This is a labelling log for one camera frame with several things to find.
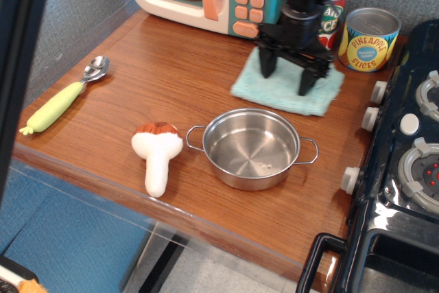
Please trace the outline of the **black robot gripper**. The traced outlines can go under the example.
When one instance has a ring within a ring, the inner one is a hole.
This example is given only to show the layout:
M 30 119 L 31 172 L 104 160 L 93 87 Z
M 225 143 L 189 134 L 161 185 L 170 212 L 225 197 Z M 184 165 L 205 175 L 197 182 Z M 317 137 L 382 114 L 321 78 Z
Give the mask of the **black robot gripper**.
M 300 12 L 284 3 L 277 23 L 259 25 L 257 45 L 264 78 L 273 74 L 277 58 L 286 59 L 304 69 L 298 94 L 305 96 L 322 74 L 328 72 L 333 56 L 318 38 L 323 11 L 323 5 L 310 12 Z

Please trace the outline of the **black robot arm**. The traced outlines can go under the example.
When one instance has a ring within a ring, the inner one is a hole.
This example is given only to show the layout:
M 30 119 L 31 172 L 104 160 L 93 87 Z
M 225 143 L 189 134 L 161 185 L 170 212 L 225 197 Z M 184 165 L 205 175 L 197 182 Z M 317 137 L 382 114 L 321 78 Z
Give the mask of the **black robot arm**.
M 257 45 L 263 77 L 274 73 L 278 58 L 303 68 L 298 94 L 305 96 L 314 84 L 327 76 L 333 55 L 318 36 L 324 7 L 332 0 L 283 0 L 276 24 L 259 25 Z

